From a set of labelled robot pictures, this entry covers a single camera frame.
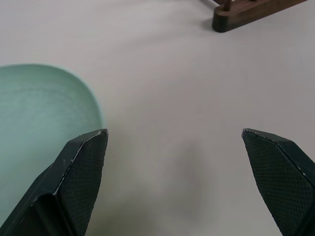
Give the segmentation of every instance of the mint green plate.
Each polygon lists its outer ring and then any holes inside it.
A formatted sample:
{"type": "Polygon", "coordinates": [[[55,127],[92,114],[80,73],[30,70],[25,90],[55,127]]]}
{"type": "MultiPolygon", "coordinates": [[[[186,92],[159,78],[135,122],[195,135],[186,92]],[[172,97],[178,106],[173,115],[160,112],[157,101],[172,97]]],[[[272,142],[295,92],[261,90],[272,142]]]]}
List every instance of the mint green plate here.
{"type": "Polygon", "coordinates": [[[104,128],[91,90],[47,65],[0,67],[0,226],[67,141],[104,128]]]}

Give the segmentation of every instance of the wooden base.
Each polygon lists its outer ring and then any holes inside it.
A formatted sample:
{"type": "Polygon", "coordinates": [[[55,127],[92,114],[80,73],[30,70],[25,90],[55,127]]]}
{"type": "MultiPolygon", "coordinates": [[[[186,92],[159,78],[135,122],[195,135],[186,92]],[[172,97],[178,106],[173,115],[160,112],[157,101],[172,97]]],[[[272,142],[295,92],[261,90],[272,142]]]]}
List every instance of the wooden base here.
{"type": "Polygon", "coordinates": [[[224,10],[224,5],[215,8],[212,27],[226,32],[304,1],[307,0],[235,0],[229,11],[224,10]]]}

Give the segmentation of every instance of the dark wooden object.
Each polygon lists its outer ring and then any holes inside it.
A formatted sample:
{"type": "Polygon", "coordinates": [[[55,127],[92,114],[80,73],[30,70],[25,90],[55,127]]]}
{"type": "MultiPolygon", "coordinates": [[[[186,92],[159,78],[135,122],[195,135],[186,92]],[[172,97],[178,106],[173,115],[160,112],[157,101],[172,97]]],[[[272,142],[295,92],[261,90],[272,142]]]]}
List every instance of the dark wooden object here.
{"type": "Polygon", "coordinates": [[[217,32],[226,32],[307,0],[214,0],[212,27],[217,32]]]}

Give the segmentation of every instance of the textured gripper pad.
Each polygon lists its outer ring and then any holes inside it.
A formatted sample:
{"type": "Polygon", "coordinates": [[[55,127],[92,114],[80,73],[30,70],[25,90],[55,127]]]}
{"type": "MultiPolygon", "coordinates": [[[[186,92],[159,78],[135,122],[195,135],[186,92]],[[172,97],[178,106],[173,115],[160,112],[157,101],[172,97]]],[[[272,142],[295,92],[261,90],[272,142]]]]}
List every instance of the textured gripper pad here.
{"type": "Polygon", "coordinates": [[[85,234],[94,208],[106,145],[106,132],[85,141],[57,192],[66,217],[78,236],[85,234]]]}
{"type": "Polygon", "coordinates": [[[247,130],[243,139],[257,187],[282,235],[302,235],[314,204],[313,186],[277,143],[247,130]]]}

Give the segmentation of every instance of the white table surface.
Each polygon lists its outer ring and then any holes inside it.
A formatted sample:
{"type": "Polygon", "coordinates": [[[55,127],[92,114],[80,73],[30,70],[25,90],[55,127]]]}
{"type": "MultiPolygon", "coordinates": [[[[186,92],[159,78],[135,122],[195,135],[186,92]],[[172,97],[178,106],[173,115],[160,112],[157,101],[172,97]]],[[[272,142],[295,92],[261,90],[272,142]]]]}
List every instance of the white table surface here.
{"type": "Polygon", "coordinates": [[[110,138],[88,236],[280,236],[241,139],[315,159],[315,1],[233,31],[198,0],[0,2],[0,64],[74,71],[110,138]]]}

